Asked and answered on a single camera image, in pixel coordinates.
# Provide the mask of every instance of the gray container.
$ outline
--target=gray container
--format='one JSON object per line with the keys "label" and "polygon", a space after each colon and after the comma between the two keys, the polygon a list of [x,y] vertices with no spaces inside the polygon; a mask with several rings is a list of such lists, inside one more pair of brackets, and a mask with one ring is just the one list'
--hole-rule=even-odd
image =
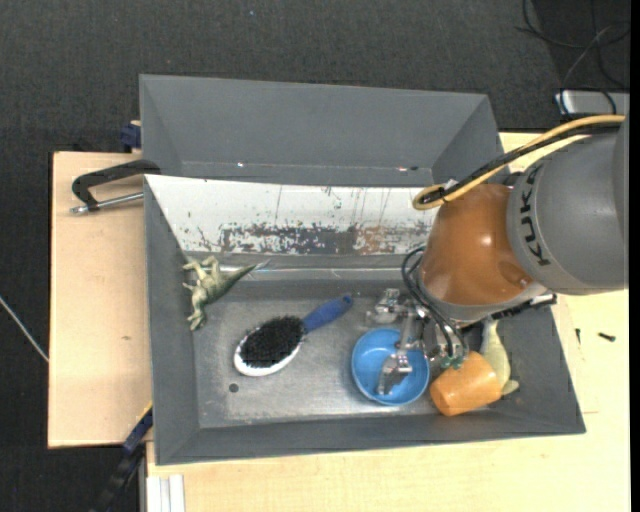
{"label": "gray container", "polygon": [[[400,263],[430,230],[433,212],[410,198],[501,153],[486,97],[174,77],[141,86],[145,158],[178,176],[144,185],[158,464],[584,432],[548,308],[502,321],[520,389],[482,410],[447,418],[428,394],[383,406],[351,377],[366,312],[385,288],[403,289]],[[268,183],[313,190],[302,208],[300,190]],[[191,332],[182,265],[210,254],[228,266],[271,261]],[[248,329],[344,292],[353,309],[284,370],[235,371]]]}

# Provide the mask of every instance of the black bristles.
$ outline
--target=black bristles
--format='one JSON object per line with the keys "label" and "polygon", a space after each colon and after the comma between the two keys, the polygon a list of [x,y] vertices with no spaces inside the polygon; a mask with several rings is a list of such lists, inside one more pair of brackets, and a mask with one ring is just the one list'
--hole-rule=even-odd
{"label": "black bristles", "polygon": [[247,366],[269,368],[291,355],[303,335],[304,324],[300,318],[274,318],[247,336],[240,348],[240,357]]}

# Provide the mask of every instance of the blue brush handle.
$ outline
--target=blue brush handle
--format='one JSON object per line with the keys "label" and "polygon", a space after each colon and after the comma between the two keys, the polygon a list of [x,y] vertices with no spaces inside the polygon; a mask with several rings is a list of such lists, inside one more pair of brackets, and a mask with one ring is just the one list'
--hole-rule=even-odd
{"label": "blue brush handle", "polygon": [[325,302],[302,319],[305,331],[311,332],[333,322],[349,311],[351,306],[353,299],[348,294]]}

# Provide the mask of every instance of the metal clamp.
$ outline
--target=metal clamp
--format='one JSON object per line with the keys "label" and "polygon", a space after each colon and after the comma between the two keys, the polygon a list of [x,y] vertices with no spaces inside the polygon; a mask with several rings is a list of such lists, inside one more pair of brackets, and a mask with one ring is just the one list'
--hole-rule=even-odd
{"label": "metal clamp", "polygon": [[141,199],[142,192],[98,201],[89,191],[92,187],[123,178],[129,178],[137,174],[160,174],[160,167],[149,160],[135,160],[133,162],[127,162],[126,164],[116,165],[115,167],[109,167],[108,169],[101,169],[78,176],[71,185],[71,191],[84,205],[71,208],[71,213],[94,212],[107,206],[115,206],[135,199]]}

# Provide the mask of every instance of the orange cup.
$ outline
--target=orange cup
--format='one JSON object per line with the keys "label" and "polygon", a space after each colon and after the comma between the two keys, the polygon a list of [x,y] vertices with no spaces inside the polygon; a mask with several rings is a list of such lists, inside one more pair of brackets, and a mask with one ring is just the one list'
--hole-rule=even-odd
{"label": "orange cup", "polygon": [[472,351],[459,370],[447,368],[442,372],[429,393],[442,414],[455,416],[499,400],[502,389],[493,367]]}

